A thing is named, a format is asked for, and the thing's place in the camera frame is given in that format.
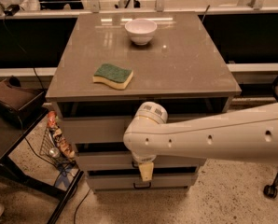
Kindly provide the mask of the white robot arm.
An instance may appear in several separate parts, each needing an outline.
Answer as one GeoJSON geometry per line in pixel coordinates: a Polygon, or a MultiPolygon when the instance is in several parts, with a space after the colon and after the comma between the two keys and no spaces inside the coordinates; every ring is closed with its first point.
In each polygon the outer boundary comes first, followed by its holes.
{"type": "Polygon", "coordinates": [[[278,164],[278,103],[169,123],[161,105],[145,102],[123,136],[139,163],[157,156],[278,164]]]}

